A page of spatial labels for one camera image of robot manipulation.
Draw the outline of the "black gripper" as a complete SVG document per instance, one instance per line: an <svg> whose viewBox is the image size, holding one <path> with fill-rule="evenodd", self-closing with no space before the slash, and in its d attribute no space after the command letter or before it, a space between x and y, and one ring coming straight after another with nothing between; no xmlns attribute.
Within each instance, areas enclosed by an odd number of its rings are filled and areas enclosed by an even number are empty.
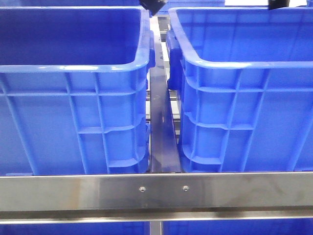
<svg viewBox="0 0 313 235"><path fill-rule="evenodd" d="M154 16L167 3L167 0L139 0L139 3Z"/></svg>
<svg viewBox="0 0 313 235"><path fill-rule="evenodd" d="M290 0L268 0L268 10L289 7Z"/></svg>

